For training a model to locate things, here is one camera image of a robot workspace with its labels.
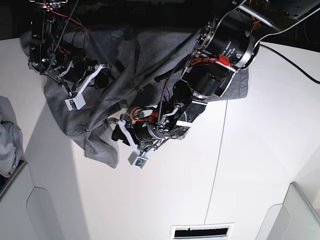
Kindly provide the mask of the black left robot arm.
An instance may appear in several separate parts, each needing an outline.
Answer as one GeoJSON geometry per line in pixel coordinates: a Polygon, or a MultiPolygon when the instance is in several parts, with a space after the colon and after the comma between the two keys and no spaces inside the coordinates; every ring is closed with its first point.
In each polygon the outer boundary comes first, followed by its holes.
{"type": "Polygon", "coordinates": [[[262,39],[288,31],[320,9],[317,0],[219,0],[194,49],[169,72],[157,106],[138,106],[113,119],[111,139],[144,157],[170,139],[183,139],[235,75],[255,59],[262,39]]]}

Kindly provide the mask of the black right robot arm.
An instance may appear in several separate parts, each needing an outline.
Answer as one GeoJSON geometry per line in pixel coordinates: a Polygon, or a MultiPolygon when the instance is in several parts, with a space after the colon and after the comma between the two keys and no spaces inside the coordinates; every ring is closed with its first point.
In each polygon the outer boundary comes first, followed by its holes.
{"type": "Polygon", "coordinates": [[[102,73],[89,77],[99,62],[89,57],[90,34],[76,14],[79,1],[35,0],[31,19],[29,60],[31,69],[61,86],[68,98],[86,87],[96,89],[109,85],[112,66],[102,64],[102,73]]]}

